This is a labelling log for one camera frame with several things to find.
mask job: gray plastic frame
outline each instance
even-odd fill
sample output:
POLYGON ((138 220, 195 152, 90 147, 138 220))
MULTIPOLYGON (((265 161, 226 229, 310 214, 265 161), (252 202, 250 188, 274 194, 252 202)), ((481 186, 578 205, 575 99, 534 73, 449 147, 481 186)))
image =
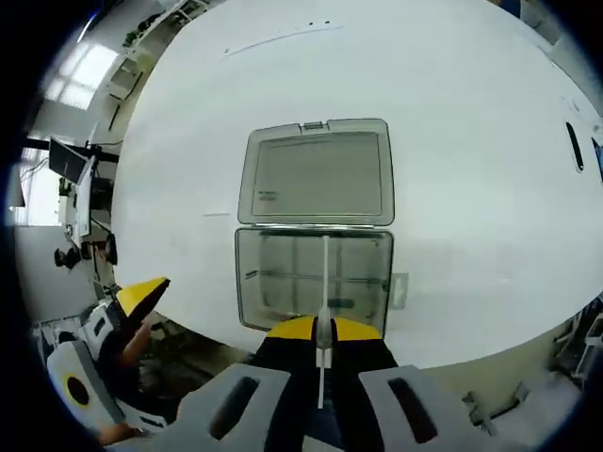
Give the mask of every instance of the gray plastic frame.
POLYGON ((289 124, 268 129, 254 130, 249 135, 245 165, 241 180, 241 189, 238 199, 238 221, 243 224, 346 224, 350 226, 387 226, 394 221, 394 175, 392 170, 391 147, 387 123, 380 119, 361 120, 329 120, 327 122, 313 122, 289 124), (330 135, 338 133, 374 134, 377 136, 380 186, 381 186, 381 214, 380 215, 254 215, 253 196, 255 174, 260 152, 260 145, 264 141, 304 137, 315 135, 330 135))

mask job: hinged lid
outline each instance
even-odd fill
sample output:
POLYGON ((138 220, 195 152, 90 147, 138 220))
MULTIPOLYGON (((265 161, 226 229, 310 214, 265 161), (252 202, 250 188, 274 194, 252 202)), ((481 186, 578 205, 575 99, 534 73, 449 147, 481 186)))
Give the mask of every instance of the hinged lid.
POLYGON ((241 223, 387 225, 394 187, 387 124, 331 120, 250 133, 241 223))

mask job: white stick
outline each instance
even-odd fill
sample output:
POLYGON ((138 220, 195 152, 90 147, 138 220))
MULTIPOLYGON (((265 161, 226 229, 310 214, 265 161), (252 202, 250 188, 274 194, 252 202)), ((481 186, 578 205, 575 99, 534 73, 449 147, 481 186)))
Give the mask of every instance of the white stick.
POLYGON ((318 409, 324 405, 324 350, 320 351, 320 379, 318 381, 318 409))
POLYGON ((322 237, 322 309, 329 309, 329 236, 322 237))
MULTIPOLYGON (((322 307, 319 313, 318 327, 330 328, 331 316, 329 315, 329 236, 322 237, 322 307)), ((318 381, 318 409, 324 405, 324 349, 320 350, 320 379, 318 381)))

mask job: computer monitor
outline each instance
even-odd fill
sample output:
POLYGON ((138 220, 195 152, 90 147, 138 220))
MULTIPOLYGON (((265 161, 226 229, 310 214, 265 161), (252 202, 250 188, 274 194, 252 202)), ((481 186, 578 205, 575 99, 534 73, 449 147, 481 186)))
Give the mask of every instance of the computer monitor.
POLYGON ((77 184, 88 159, 54 138, 50 138, 48 168, 77 184))

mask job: transparent lid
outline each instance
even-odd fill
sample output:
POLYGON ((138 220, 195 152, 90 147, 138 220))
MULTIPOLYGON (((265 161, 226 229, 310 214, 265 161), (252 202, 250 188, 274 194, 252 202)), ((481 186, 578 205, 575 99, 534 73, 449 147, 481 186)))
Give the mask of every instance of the transparent lid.
POLYGON ((384 334, 393 249, 388 232, 239 229, 236 276, 241 323, 269 330, 299 315, 318 315, 324 235, 329 236, 332 316, 372 325, 384 334))
POLYGON ((333 120, 253 131, 238 218, 255 224, 391 223, 387 124, 333 120))

